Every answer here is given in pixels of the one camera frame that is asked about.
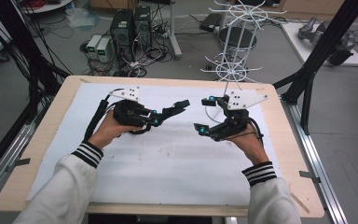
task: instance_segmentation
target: black and white striped cuff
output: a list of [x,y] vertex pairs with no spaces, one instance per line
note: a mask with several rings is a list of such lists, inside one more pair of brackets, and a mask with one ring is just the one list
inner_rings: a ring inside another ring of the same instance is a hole
[[72,155],[77,156],[82,161],[85,161],[88,165],[97,168],[101,159],[103,158],[103,152],[89,142],[82,142],[76,151]]
[[242,171],[242,173],[246,175],[246,178],[248,178],[249,185],[251,187],[277,177],[274,167],[272,166],[272,161],[257,164],[256,166],[252,166]]

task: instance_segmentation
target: white sheet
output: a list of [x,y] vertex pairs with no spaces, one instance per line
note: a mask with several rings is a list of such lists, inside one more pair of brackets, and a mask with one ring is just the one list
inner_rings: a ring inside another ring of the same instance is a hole
[[[82,84],[44,159],[27,200],[48,181],[55,163],[74,151],[100,101],[111,90],[132,85]],[[248,205],[249,184],[241,170],[252,164],[235,145],[199,136],[193,123],[216,125],[201,99],[221,96],[223,89],[140,86],[140,104],[156,109],[188,99],[186,111],[142,135],[124,133],[103,151],[91,201],[96,203]],[[119,101],[110,98],[109,102]],[[208,107],[210,114],[219,107]],[[278,163],[259,105],[250,116],[265,135],[266,151],[278,175]],[[223,120],[222,112],[216,119]]]

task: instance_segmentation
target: white jacket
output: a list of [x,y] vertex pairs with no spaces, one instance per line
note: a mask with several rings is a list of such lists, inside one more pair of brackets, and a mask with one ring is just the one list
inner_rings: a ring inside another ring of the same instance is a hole
[[[81,223],[89,204],[103,157],[100,149],[83,142],[71,155],[61,158],[53,177],[39,190],[14,223]],[[242,171],[251,185],[248,223],[300,223],[296,205],[271,162]]]

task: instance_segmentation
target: hand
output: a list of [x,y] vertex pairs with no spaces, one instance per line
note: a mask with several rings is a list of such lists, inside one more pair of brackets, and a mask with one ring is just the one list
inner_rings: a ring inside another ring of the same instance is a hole
[[89,142],[97,148],[102,149],[103,147],[109,145],[114,138],[119,137],[124,132],[137,131],[140,129],[141,128],[139,127],[124,126],[119,124],[114,118],[113,110],[109,110],[101,123],[101,126],[98,128],[97,132],[92,135]]
[[245,153],[246,157],[253,165],[269,161],[266,151],[257,139],[254,127],[250,124],[248,124],[243,132],[230,136],[226,140],[237,145],[237,147]]

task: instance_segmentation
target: table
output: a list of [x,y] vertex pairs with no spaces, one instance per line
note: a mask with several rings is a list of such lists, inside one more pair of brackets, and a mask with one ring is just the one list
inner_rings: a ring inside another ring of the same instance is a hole
[[[131,85],[161,85],[182,87],[224,88],[225,84],[214,81],[173,80],[127,77],[84,77],[71,76],[63,83],[46,116],[41,121],[30,144],[21,158],[31,158],[31,163],[18,166],[6,182],[0,193],[0,211],[21,211],[27,205],[25,198],[34,182],[37,169],[51,143],[68,107],[76,95],[81,83],[115,83]],[[241,83],[246,90],[255,90],[267,94],[268,100],[261,103],[268,131],[275,153],[280,162],[281,173],[288,183],[302,217],[322,217],[324,210],[311,179],[301,177],[299,171],[308,171],[298,148],[293,131],[287,120],[277,92],[272,85],[258,83]],[[88,213],[137,214],[137,215],[177,215],[177,216],[214,216],[244,217],[246,206],[219,205],[160,205],[160,204],[118,204],[93,203]]]
[[66,5],[70,4],[73,0],[61,0],[59,4],[45,4],[41,8],[38,9],[24,9],[24,12],[27,14],[34,14],[34,13],[40,13],[40,12],[47,12],[51,10],[55,10],[60,7],[65,7]]

